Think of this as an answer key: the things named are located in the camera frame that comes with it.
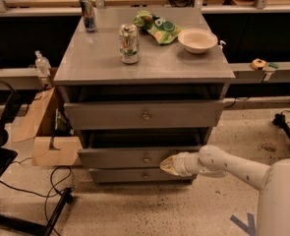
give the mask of chip bag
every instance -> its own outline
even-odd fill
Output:
[[[148,11],[138,11],[134,24],[151,34],[159,44],[169,44],[183,29]]]

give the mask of plastic bottle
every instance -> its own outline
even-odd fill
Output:
[[[50,75],[49,69],[51,68],[49,61],[46,57],[42,56],[40,51],[35,51],[36,59],[35,65],[39,73],[44,75]]]

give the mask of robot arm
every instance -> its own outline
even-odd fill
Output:
[[[219,147],[204,146],[196,153],[172,155],[160,167],[180,176],[231,173],[260,191],[256,235],[290,235],[290,159],[269,166],[228,154]]]

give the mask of bowl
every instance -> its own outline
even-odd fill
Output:
[[[183,29],[178,40],[192,53],[204,53],[217,44],[217,37],[205,29]]]

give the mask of cabinet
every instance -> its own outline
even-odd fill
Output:
[[[140,31],[140,61],[120,60],[118,29],[139,8],[96,9],[97,32],[78,24],[55,76],[65,114],[78,134],[82,164],[96,184],[191,183],[159,169],[180,151],[198,151],[220,118],[234,74],[221,49],[187,52]],[[208,26],[195,8],[150,8],[186,28]]]

